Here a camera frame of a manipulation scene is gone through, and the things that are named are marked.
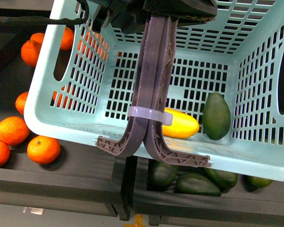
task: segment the light blue plastic basket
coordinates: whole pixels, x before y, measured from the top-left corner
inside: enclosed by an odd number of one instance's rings
[[[216,3],[214,22],[178,28],[168,94],[167,106],[194,116],[201,130],[189,139],[166,137],[165,142],[175,150],[209,155],[215,169],[284,181],[284,114],[278,106],[284,0]],[[89,6],[93,18],[97,5]],[[78,15],[76,1],[54,2],[51,18]],[[127,125],[142,34],[124,35],[108,26],[96,38],[89,24],[75,26],[68,67],[57,81],[53,71],[64,28],[47,27],[25,120],[35,133],[62,140],[92,146],[99,135],[118,140]],[[91,45],[85,36],[93,38]],[[83,46],[78,51],[79,40],[90,50],[88,56]],[[232,112],[232,128],[219,141],[210,140],[202,128],[203,107],[213,91],[225,96]],[[60,107],[54,92],[62,97]],[[135,155],[150,158],[143,145]]]

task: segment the green mango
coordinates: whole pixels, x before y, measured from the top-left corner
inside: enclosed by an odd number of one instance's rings
[[[208,95],[203,110],[202,124],[205,133],[212,140],[220,140],[229,132],[231,111],[221,94],[214,92]]]
[[[163,162],[155,162],[149,172],[150,184],[157,187],[167,187],[176,179],[179,166]]]
[[[233,188],[238,182],[238,174],[236,173],[210,168],[204,168],[204,171],[209,179],[221,188]]]
[[[176,192],[193,195],[222,195],[220,189],[213,182],[197,173],[187,173],[178,177]]]

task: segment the yellow fruit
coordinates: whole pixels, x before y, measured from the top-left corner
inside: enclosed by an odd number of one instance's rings
[[[199,131],[199,123],[192,116],[169,108],[165,108],[165,111],[172,114],[173,119],[171,126],[162,126],[164,136],[186,139],[195,135]]]

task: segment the zip tie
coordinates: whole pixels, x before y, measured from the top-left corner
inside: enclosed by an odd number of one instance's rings
[[[173,115],[168,112],[160,112],[140,106],[130,106],[128,109],[129,117],[141,117],[157,122],[162,122],[163,125],[171,126]]]

